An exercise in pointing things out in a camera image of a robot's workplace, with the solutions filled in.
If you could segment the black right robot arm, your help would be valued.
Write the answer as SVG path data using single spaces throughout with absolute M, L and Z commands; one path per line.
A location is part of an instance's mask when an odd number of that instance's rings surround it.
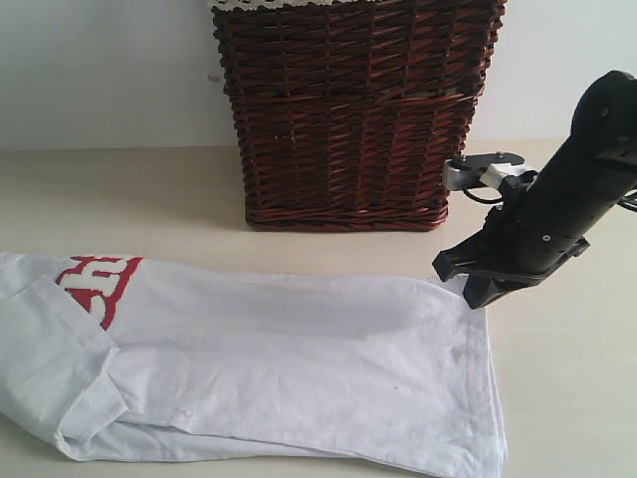
M 477 233 L 436 256 L 439 279 L 466 276 L 472 309 L 539 285 L 588 248 L 586 233 L 611 208 L 636 209 L 635 78 L 610 71 L 593 82 L 541 170 L 510 152 L 457 155 L 443 184 L 491 209 Z

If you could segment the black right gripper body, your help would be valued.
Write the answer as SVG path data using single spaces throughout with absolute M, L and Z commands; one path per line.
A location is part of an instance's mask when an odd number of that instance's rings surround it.
M 634 153 L 555 155 L 481 240 L 472 276 L 535 285 L 636 184 Z

